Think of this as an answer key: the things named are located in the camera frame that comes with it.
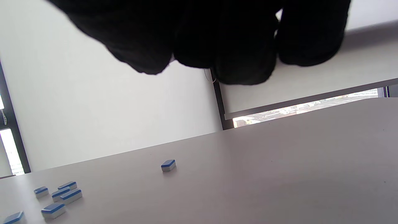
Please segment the person's right hand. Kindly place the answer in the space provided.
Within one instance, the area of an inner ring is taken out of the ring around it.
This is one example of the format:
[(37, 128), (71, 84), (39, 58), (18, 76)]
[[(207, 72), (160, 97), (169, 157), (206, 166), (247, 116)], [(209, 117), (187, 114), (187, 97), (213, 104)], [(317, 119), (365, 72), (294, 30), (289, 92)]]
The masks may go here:
[(309, 67), (339, 51), (350, 0), (51, 0), (135, 71), (176, 60), (215, 69), (225, 85), (258, 85), (277, 60)]

